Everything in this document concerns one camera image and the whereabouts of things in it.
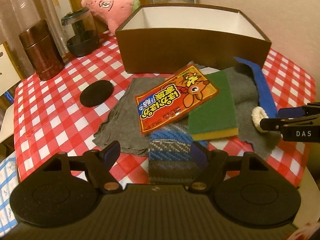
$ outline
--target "red packet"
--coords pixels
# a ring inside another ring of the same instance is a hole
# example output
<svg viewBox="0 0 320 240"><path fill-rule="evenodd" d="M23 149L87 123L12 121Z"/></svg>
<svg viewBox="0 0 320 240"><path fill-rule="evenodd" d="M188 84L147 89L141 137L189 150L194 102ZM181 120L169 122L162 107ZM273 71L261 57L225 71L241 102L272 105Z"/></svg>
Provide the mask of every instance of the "red packet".
<svg viewBox="0 0 320 240"><path fill-rule="evenodd" d="M141 134L181 118L217 93L195 66L187 65L159 86L135 96Z"/></svg>

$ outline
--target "gray towel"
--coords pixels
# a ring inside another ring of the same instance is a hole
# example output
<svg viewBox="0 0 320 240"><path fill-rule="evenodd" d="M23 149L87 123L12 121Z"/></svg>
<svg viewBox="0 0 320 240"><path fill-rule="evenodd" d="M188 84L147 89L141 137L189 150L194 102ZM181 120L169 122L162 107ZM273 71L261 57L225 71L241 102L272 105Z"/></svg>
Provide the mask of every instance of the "gray towel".
<svg viewBox="0 0 320 240"><path fill-rule="evenodd" d="M259 132L252 122L252 110L259 106L259 94L254 83L252 70L245 64L226 68L236 108L240 140L250 143L257 155L266 160L280 140L280 133Z"/></svg>
<svg viewBox="0 0 320 240"><path fill-rule="evenodd" d="M148 155L149 136L141 135L139 116L134 96L142 94L164 81L164 78L133 78L124 95L100 125L92 140L100 148L105 148L117 140L121 152Z"/></svg>

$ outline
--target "pink starfish plush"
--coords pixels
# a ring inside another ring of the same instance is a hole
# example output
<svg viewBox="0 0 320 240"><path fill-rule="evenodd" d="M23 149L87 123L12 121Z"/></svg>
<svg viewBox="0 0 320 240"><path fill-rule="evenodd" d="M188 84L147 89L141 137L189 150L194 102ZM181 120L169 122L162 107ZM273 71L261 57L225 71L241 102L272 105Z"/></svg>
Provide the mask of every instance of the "pink starfish plush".
<svg viewBox="0 0 320 240"><path fill-rule="evenodd" d="M82 0L92 15L105 22L111 33L140 6L139 0Z"/></svg>

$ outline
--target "red and white tablecloth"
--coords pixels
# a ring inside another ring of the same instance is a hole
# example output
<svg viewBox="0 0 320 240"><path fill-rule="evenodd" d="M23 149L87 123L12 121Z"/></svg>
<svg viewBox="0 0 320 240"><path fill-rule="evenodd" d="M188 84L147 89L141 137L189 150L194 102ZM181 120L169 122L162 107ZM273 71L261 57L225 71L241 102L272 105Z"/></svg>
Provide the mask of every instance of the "red and white tablecloth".
<svg viewBox="0 0 320 240"><path fill-rule="evenodd" d="M100 43L100 48L90 55L71 60L55 78L42 82L34 74L17 87L14 141L21 180L56 152L64 151L68 156L75 156L97 148L92 142L93 134L124 94L132 78L158 75L126 73L116 37L111 33L103 34ZM278 52L270 50L262 71L278 108L314 101L314 79ZM82 106L79 101L81 92L101 79L114 85L112 96L97 107ZM230 155L242 155L252 150L237 137L212 141L213 148L225 150ZM297 185L308 153L304 143L280 141L267 162ZM110 173L122 185L148 183L148 159L121 153Z"/></svg>

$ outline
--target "beige curtain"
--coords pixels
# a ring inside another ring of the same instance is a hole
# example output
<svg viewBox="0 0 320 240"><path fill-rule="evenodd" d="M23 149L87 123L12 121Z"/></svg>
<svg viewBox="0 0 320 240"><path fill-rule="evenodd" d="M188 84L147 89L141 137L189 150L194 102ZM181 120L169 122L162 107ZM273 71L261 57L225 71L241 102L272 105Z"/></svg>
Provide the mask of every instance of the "beige curtain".
<svg viewBox="0 0 320 240"><path fill-rule="evenodd" d="M7 41L24 77L34 73L19 40L19 33L40 19L46 19L61 55L68 52L60 19L52 0L0 0L0 43Z"/></svg>

